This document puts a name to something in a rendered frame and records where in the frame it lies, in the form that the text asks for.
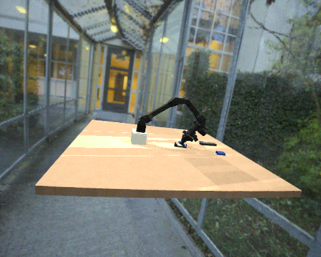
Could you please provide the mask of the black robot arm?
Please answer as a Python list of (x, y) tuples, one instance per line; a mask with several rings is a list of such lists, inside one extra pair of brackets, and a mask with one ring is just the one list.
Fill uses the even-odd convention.
[[(204, 117), (190, 102), (187, 98), (178, 98), (177, 96), (172, 97), (167, 103), (158, 107), (157, 109), (153, 110), (152, 112), (144, 113), (137, 122), (137, 129), (136, 132), (145, 133), (146, 130), (146, 123), (152, 121), (152, 118), (159, 113), (163, 112), (164, 110), (179, 105), (179, 104), (186, 104), (189, 109), (194, 113), (197, 120), (193, 120), (194, 123), (192, 124), (192, 128), (194, 130), (198, 130), (198, 133), (202, 136), (205, 136), (208, 132), (208, 129), (205, 128), (206, 117)], [(199, 123), (197, 122), (199, 121)], [(200, 126), (201, 125), (201, 126)]]

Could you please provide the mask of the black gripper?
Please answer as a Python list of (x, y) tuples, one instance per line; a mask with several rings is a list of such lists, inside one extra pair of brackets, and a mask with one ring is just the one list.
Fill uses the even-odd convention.
[(192, 127), (189, 127), (187, 131), (183, 130), (183, 136), (181, 139), (181, 145), (184, 144), (187, 141), (193, 141), (192, 135), (196, 133), (196, 130), (194, 130)]

